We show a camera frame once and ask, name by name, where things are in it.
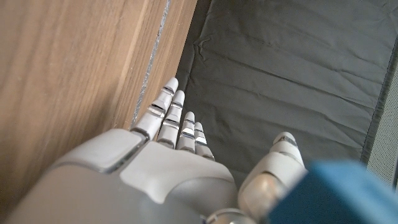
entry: wooden wall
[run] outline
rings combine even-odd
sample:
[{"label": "wooden wall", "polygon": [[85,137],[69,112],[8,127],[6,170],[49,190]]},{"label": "wooden wall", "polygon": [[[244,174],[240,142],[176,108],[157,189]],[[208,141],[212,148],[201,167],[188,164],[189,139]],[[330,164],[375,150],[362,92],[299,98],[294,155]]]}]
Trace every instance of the wooden wall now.
[{"label": "wooden wall", "polygon": [[[0,2],[0,221],[75,146],[128,128],[166,0]],[[178,67],[196,0],[171,0],[141,111]]]}]

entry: gray surface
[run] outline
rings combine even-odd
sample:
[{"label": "gray surface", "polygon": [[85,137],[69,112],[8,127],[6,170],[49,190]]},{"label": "gray surface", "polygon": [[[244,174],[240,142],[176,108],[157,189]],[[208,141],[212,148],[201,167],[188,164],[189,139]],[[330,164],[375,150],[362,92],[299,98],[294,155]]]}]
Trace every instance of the gray surface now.
[{"label": "gray surface", "polygon": [[112,172],[143,145],[146,138],[140,133],[111,129],[76,147],[57,160],[52,168],[77,164],[97,172]]},{"label": "gray surface", "polygon": [[168,198],[163,205],[120,181],[78,166],[41,178],[6,223],[202,223],[197,212]]},{"label": "gray surface", "polygon": [[387,185],[396,185],[398,160],[398,70],[395,70],[388,92],[384,113],[376,133],[368,170]]},{"label": "gray surface", "polygon": [[[185,181],[204,177],[223,180],[225,183],[221,183],[221,186],[229,183],[233,187],[224,189],[225,191],[233,189],[231,194],[237,193],[232,175],[222,164],[191,152],[173,150],[156,142],[146,144],[120,173],[120,178],[125,184],[145,192],[156,203],[163,203],[168,194]],[[215,187],[209,185],[207,190]],[[219,204],[228,207],[223,198]],[[209,207],[212,206],[220,207],[220,205],[209,205]]]},{"label": "gray surface", "polygon": [[398,1],[199,1],[177,72],[238,185],[281,131],[306,166],[359,160],[397,37]]}]

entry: gray fabric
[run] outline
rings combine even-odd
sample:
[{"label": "gray fabric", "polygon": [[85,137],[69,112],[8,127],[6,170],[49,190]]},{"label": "gray fabric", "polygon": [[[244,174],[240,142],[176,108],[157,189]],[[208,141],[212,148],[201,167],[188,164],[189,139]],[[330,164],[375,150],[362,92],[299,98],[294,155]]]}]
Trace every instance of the gray fabric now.
[{"label": "gray fabric", "polygon": [[185,110],[238,185],[291,132],[304,163],[359,160],[398,1],[199,1],[177,72]]}]

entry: dark gray mat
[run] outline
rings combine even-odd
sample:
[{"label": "dark gray mat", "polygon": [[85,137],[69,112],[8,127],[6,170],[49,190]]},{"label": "dark gray mat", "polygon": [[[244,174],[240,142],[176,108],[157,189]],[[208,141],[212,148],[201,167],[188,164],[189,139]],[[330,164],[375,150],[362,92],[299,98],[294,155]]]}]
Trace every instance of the dark gray mat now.
[{"label": "dark gray mat", "polygon": [[387,73],[398,1],[198,1],[177,72],[184,112],[237,184],[281,131],[304,163],[355,159]]}]

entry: wooden panel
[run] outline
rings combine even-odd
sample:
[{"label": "wooden panel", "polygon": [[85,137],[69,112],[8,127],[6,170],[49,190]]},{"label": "wooden panel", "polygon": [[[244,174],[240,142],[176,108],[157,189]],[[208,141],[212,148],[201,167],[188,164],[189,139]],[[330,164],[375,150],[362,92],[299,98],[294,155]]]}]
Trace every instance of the wooden panel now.
[{"label": "wooden panel", "polygon": [[164,7],[165,0],[0,2],[1,217],[56,158],[128,126]]},{"label": "wooden panel", "polygon": [[138,118],[145,113],[167,80],[175,76],[196,3],[197,0],[171,1]]}]

